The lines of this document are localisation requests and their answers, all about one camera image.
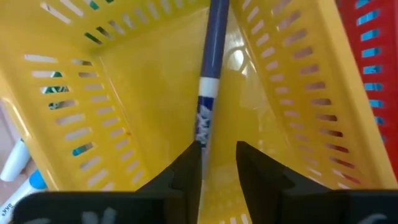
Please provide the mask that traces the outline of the green thin marker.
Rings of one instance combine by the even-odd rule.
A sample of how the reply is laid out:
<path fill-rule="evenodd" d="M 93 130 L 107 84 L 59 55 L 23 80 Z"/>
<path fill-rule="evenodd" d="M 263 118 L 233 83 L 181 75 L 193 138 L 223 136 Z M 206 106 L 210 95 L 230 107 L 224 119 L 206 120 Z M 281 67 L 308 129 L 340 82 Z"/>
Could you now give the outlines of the green thin marker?
<path fill-rule="evenodd" d="M 20 138 L 12 148 L 9 157 L 0 173 L 0 179 L 5 182 L 14 181 L 22 170 L 27 166 L 30 160 L 30 152 L 23 141 Z"/>

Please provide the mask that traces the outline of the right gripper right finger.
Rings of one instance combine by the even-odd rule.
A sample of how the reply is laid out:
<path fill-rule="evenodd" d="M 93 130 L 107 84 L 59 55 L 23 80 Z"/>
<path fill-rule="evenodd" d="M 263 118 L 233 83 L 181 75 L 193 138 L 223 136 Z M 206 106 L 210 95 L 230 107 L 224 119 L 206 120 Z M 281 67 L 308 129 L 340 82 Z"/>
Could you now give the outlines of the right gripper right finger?
<path fill-rule="evenodd" d="M 328 188 L 245 141 L 236 143 L 239 182 L 253 224 L 330 224 Z"/>

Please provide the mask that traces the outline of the yellow plastic basket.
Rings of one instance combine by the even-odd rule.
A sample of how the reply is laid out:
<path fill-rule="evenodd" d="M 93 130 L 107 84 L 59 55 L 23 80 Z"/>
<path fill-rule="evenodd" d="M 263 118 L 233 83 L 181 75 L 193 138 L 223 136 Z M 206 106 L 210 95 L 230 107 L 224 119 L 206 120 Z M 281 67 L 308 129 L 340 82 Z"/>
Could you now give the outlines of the yellow plastic basket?
<path fill-rule="evenodd" d="M 48 188 L 13 224 L 136 223 L 137 190 L 195 141 L 210 0 L 92 1 L 0 0 L 0 101 Z M 65 78 L 32 74 L 56 69 Z M 51 84 L 70 91 L 41 94 Z M 398 224 L 398 180 L 335 0 L 229 0 L 197 224 L 253 224 L 238 141 L 328 188 L 330 224 Z"/>

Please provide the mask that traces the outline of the blue highlighter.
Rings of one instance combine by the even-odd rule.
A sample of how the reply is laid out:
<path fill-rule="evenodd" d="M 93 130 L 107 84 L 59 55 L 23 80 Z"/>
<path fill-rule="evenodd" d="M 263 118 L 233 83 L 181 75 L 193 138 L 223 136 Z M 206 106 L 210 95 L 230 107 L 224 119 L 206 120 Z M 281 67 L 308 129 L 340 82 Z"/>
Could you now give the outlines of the blue highlighter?
<path fill-rule="evenodd" d="M 352 18 L 349 23 L 353 33 L 353 52 L 356 57 L 364 89 L 369 98 L 369 104 L 374 110 L 374 119 L 382 126 L 385 118 L 381 110 L 385 106 L 386 97 L 383 81 L 383 49 L 381 44 L 382 22 L 384 18 L 382 0 L 354 0 L 353 12 L 347 15 Z"/>

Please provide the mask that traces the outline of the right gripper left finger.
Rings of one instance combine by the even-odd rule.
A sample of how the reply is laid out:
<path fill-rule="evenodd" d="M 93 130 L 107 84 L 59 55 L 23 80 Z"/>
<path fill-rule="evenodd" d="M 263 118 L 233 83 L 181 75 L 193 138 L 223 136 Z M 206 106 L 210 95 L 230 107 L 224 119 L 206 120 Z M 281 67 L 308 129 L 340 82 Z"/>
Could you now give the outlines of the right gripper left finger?
<path fill-rule="evenodd" d="M 137 224 L 197 224 L 201 195 L 201 149 L 193 141 L 161 173 L 143 185 Z"/>

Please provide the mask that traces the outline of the green plastic basket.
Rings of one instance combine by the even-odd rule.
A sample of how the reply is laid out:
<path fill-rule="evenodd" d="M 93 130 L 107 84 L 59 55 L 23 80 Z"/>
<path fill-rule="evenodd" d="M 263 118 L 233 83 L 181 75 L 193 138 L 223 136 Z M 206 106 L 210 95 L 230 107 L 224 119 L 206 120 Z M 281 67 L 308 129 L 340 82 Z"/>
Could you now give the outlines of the green plastic basket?
<path fill-rule="evenodd" d="M 88 5 L 89 5 L 89 7 L 93 8 L 93 9 L 98 8 L 98 5 L 92 0 L 88 0 Z M 43 10 L 47 11 L 49 14 L 59 18 L 63 22 L 70 22 L 70 20 L 67 17 L 65 17 L 63 14 L 58 12 L 55 8 L 53 8 L 46 2 L 41 2 L 40 7 Z M 93 43 L 101 44 L 101 41 L 98 38 L 94 37 L 93 35 L 91 35 L 87 32 L 85 33 L 85 37 Z M 35 59 L 34 59 L 35 61 L 42 62 L 42 63 L 57 63 L 57 62 L 59 62 L 59 60 L 56 57 L 54 57 L 53 55 L 52 56 L 48 56 L 48 55 L 28 56 L 27 54 L 25 54 L 26 60 L 28 58 L 33 60 L 34 57 L 35 57 Z M 88 67 L 93 66 L 93 63 L 90 60 L 83 60 L 83 59 L 78 59 L 78 58 L 73 58 L 71 60 L 71 63 L 73 63 L 74 65 L 79 65 L 79 66 L 88 66 Z M 62 73 L 58 69 L 44 71 L 44 72 L 32 72 L 32 74 L 33 74 L 33 76 L 37 75 L 38 77 L 44 77 L 47 79 L 65 78 L 65 74 Z M 80 75 L 81 75 L 81 78 L 97 77 L 97 73 L 95 73 L 95 72 L 81 72 Z M 85 85 L 85 90 L 87 90 L 87 91 L 103 90 L 103 85 L 100 83 L 87 84 L 87 85 Z M 59 95 L 59 93 L 64 94 L 69 91 L 70 91 L 70 86 L 68 86 L 68 85 L 53 85 L 53 84 L 51 84 L 51 85 L 44 85 L 40 88 L 41 94 L 52 95 L 52 96 Z M 99 103 L 99 102 L 104 102 L 104 101 L 108 101 L 108 100 L 109 100 L 109 97 L 107 95 L 90 96 L 91 103 Z M 73 106 L 73 105 L 76 105 L 75 100 L 55 100 L 55 101 L 51 101 L 50 103 L 48 103 L 48 108 L 50 110 L 56 110 L 59 108 L 66 108 L 68 106 Z"/>

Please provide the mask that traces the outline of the red plastic basket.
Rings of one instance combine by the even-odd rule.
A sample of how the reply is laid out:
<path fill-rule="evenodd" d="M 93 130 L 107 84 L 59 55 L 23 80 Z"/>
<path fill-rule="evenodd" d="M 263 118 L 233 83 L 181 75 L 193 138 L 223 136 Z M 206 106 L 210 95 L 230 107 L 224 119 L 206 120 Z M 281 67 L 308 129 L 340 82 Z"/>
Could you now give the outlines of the red plastic basket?
<path fill-rule="evenodd" d="M 335 2 L 353 52 L 353 39 L 350 37 L 353 32 L 350 30 L 352 25 L 349 24 L 352 18 L 346 16 L 353 12 L 351 8 L 354 0 L 335 0 Z M 382 25 L 381 44 L 383 49 L 382 61 L 384 62 L 385 94 L 383 95 L 386 97 L 386 102 L 381 110 L 385 122 L 382 126 L 377 126 L 392 170 L 396 179 L 398 179 L 398 0 L 382 0 L 382 6 L 384 18 L 380 25 Z"/>

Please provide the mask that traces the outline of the navy thin marker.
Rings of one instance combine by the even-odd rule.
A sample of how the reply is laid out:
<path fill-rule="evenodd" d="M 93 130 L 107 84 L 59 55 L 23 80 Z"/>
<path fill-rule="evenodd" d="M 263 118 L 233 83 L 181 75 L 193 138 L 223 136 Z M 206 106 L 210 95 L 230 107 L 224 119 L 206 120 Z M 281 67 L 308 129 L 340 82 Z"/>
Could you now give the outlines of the navy thin marker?
<path fill-rule="evenodd" d="M 228 11 L 229 0 L 210 0 L 195 121 L 195 140 L 200 143 L 203 174 L 206 173 L 209 158 L 211 124 L 220 84 Z"/>

